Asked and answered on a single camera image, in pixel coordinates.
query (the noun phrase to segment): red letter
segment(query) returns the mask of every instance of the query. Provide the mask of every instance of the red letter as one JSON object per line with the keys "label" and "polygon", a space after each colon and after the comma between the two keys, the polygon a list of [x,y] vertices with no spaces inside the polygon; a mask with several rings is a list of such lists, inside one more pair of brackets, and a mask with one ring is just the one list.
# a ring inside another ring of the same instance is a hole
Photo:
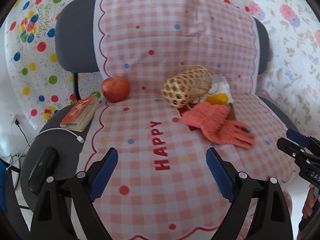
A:
{"label": "red letter", "polygon": [[152,135],[163,135],[163,132],[160,132],[158,129],[153,129],[153,130],[151,131],[151,134],[152,134]]}
{"label": "red letter", "polygon": [[169,161],[168,160],[155,161],[155,169],[156,169],[156,171],[159,171],[159,170],[170,170],[170,165],[164,166],[164,163],[168,163],[169,164]]}
{"label": "red letter", "polygon": [[150,123],[152,124],[152,125],[150,125],[151,127],[154,127],[154,126],[156,126],[158,124],[161,124],[160,122],[153,122],[153,121],[151,121]]}
{"label": "red letter", "polygon": [[158,137],[152,139],[153,145],[161,145],[165,144],[165,142],[162,142]]}
{"label": "red letter", "polygon": [[158,149],[154,149],[153,153],[157,154],[157,155],[160,155],[160,156],[168,156],[168,154],[164,151],[166,148],[167,147],[161,147],[161,148],[158,148]]}

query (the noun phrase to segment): pink checkered tablecloth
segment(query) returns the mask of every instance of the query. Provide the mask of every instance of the pink checkered tablecloth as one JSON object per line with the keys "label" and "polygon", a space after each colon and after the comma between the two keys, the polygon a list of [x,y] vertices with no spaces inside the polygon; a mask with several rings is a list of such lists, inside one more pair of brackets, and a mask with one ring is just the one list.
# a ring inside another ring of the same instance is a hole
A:
{"label": "pink checkered tablecloth", "polygon": [[276,148],[286,128],[253,95],[259,42],[249,14],[217,0],[97,0],[96,5],[100,71],[104,78],[128,79],[132,90],[125,101],[101,103],[78,170],[110,147],[118,150],[118,165],[94,203],[114,240],[211,239],[227,213],[230,204],[205,161],[213,144],[199,130],[190,131],[159,91],[190,65],[226,76],[237,119],[256,135],[251,150],[216,145],[221,157],[253,178],[290,180],[294,162]]}

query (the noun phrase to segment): wicker basket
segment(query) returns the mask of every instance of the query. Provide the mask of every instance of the wicker basket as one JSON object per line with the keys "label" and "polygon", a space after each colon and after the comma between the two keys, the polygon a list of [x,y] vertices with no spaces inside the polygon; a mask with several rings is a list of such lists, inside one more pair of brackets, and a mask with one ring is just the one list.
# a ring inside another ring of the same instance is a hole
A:
{"label": "wicker basket", "polygon": [[161,94],[170,106],[181,108],[207,93],[211,84],[209,71],[202,66],[193,66],[174,78],[167,79]]}

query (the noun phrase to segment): blue textured surface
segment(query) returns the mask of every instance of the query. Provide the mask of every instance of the blue textured surface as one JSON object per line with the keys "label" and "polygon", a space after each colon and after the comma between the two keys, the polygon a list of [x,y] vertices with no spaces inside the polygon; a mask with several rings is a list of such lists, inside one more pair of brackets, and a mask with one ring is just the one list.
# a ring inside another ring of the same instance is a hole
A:
{"label": "blue textured surface", "polygon": [[105,160],[97,175],[91,182],[91,192],[89,194],[89,199],[94,202],[97,198],[102,196],[104,189],[106,188],[108,181],[118,164],[118,152],[113,150],[108,158]]}
{"label": "blue textured surface", "polygon": [[302,134],[289,129],[287,130],[287,138],[299,144],[302,148],[306,148],[310,146],[309,139]]}
{"label": "blue textured surface", "polygon": [[207,150],[205,158],[222,196],[229,200],[230,203],[232,203],[235,195],[233,193],[233,183],[228,173],[223,168],[219,159],[211,149]]}
{"label": "blue textured surface", "polygon": [[5,201],[5,166],[0,161],[0,207],[4,213],[7,213],[7,203]]}

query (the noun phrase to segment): small notebook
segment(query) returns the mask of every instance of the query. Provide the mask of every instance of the small notebook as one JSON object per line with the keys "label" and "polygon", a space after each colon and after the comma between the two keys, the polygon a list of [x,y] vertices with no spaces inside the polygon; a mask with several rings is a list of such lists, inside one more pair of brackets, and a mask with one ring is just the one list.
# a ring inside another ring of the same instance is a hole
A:
{"label": "small notebook", "polygon": [[99,106],[95,95],[79,100],[60,122],[61,128],[83,132]]}

